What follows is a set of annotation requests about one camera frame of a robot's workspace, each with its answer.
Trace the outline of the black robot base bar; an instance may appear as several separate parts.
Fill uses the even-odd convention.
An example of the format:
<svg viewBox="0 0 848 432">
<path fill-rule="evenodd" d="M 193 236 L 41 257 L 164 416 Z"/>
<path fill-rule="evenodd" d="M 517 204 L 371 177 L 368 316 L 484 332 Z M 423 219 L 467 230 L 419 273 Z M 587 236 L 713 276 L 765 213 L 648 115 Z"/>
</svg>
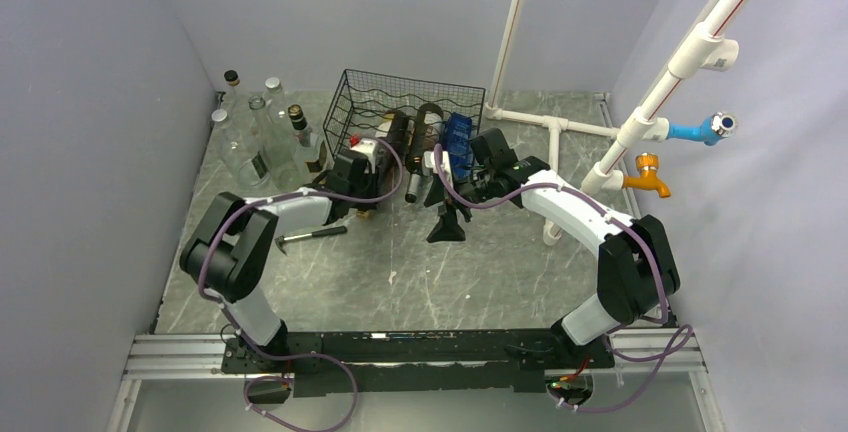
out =
<svg viewBox="0 0 848 432">
<path fill-rule="evenodd" d="M 286 376 L 295 397 L 312 398 L 353 390 L 542 393 L 558 375 L 615 365 L 601 340 L 569 345 L 547 328 L 292 332 L 288 351 L 291 358 L 270 360 L 243 339 L 229 338 L 221 370 Z"/>
</svg>

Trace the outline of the dark wine bottle gold cap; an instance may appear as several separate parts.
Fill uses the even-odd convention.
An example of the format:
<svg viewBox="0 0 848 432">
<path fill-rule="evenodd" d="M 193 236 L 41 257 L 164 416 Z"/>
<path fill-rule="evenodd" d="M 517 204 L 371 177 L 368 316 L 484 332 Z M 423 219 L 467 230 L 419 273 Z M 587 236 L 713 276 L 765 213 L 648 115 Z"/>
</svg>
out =
<svg viewBox="0 0 848 432">
<path fill-rule="evenodd" d="M 408 127 L 409 117 L 406 113 L 389 110 L 377 129 L 369 132 L 367 137 L 385 140 L 399 157 L 403 157 Z"/>
</svg>

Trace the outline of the clear bottle silver cap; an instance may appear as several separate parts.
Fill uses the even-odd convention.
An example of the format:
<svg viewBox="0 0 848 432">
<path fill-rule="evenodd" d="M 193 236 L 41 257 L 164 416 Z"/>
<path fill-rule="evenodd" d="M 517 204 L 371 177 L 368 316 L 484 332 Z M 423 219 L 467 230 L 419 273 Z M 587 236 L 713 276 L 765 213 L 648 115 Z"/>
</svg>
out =
<svg viewBox="0 0 848 432">
<path fill-rule="evenodd" d="M 267 115 L 274 125 L 288 121 L 288 102 L 286 94 L 278 77 L 269 77 L 265 83 L 264 98 L 267 105 Z"/>
</svg>

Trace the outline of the clear bottle blue medallion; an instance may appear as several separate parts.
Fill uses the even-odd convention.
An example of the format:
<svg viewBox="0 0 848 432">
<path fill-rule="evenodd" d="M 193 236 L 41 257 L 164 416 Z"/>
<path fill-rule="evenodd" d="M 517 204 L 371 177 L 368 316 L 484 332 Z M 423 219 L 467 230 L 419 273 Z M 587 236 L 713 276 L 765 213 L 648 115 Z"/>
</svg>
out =
<svg viewBox="0 0 848 432">
<path fill-rule="evenodd" d="M 253 115 L 248 107 L 248 99 L 240 87 L 240 76 L 234 69 L 226 70 L 223 74 L 229 89 L 225 94 L 224 107 L 232 114 L 233 119 L 246 132 L 255 134 Z"/>
</svg>

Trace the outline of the clear bottle dark neck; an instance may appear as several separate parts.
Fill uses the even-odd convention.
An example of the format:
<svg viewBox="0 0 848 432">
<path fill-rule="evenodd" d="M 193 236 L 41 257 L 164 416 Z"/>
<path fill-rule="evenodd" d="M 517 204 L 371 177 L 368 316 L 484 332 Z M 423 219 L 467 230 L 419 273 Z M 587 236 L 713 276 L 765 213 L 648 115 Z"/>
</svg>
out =
<svg viewBox="0 0 848 432">
<path fill-rule="evenodd" d="M 244 134 L 223 108 L 216 109 L 211 119 L 219 131 L 218 154 L 235 181 L 244 188 L 265 184 L 270 171 L 256 139 L 250 133 Z"/>
</svg>

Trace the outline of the blue tinted clear bottle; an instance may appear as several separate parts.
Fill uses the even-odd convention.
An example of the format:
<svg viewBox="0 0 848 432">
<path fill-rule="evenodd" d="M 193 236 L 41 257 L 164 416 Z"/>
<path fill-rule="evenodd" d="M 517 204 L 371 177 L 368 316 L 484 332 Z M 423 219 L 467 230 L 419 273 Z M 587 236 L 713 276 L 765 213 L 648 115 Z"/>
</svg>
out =
<svg viewBox="0 0 848 432">
<path fill-rule="evenodd" d="M 248 107 L 256 122 L 258 140 L 275 186 L 281 192 L 297 189 L 302 184 L 301 173 L 295 164 L 291 146 L 271 119 L 266 100 L 261 95 L 252 95 L 248 99 Z"/>
</svg>

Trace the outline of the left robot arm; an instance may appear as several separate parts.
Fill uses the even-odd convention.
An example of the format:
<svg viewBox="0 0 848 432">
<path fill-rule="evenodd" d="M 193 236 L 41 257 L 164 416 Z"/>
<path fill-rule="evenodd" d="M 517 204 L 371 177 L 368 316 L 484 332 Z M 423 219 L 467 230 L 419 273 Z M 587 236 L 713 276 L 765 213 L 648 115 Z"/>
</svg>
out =
<svg viewBox="0 0 848 432">
<path fill-rule="evenodd" d="M 250 343 L 248 359 L 261 371 L 279 369 L 289 352 L 286 323 L 259 285 L 274 241 L 382 201 L 378 163 L 376 151 L 346 149 L 317 184 L 253 199 L 222 192 L 184 245 L 180 269 Z"/>
</svg>

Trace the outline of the bottle black gold cap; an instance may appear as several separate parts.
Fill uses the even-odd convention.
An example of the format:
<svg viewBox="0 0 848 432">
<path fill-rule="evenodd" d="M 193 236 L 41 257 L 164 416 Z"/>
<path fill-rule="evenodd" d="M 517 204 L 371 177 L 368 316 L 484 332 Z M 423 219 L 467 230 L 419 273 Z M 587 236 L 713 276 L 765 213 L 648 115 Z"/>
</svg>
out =
<svg viewBox="0 0 848 432">
<path fill-rule="evenodd" d="M 300 105 L 289 106 L 287 115 L 294 132 L 295 163 L 306 177 L 317 176 L 325 169 L 329 160 L 324 136 L 313 130 Z"/>
</svg>

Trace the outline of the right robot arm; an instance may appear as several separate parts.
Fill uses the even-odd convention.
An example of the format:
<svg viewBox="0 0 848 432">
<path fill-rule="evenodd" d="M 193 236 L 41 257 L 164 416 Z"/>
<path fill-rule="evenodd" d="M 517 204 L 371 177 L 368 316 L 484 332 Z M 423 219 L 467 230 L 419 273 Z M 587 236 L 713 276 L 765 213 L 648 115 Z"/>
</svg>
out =
<svg viewBox="0 0 848 432">
<path fill-rule="evenodd" d="M 425 203 L 444 204 L 428 242 L 462 241 L 459 215 L 469 220 L 473 209 L 511 202 L 577 239 L 597 260 L 595 293 L 552 327 L 551 353 L 557 363 L 574 367 L 601 336 L 655 307 L 668 312 L 668 299 L 679 290 L 680 277 L 659 219 L 633 218 L 601 204 L 543 160 L 519 158 L 498 129 L 474 137 L 470 145 L 476 164 L 463 180 L 453 179 L 449 155 L 440 146 L 423 155 L 423 166 L 436 177 Z"/>
</svg>

